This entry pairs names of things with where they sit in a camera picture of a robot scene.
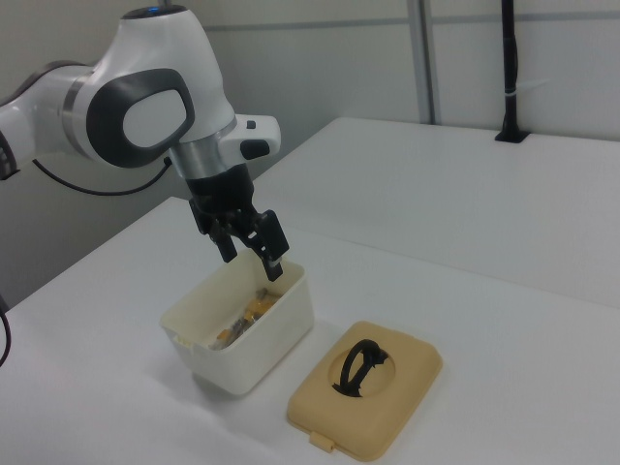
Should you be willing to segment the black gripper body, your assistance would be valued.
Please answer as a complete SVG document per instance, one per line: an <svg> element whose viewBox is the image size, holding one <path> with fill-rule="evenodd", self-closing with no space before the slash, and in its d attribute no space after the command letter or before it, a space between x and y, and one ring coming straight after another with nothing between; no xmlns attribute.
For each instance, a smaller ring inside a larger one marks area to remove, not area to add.
<svg viewBox="0 0 620 465"><path fill-rule="evenodd" d="M190 207L200 233L211 233L216 222L238 233L250 233L258 214L252 204L254 185L245 165L201 179L187 179Z"/></svg>

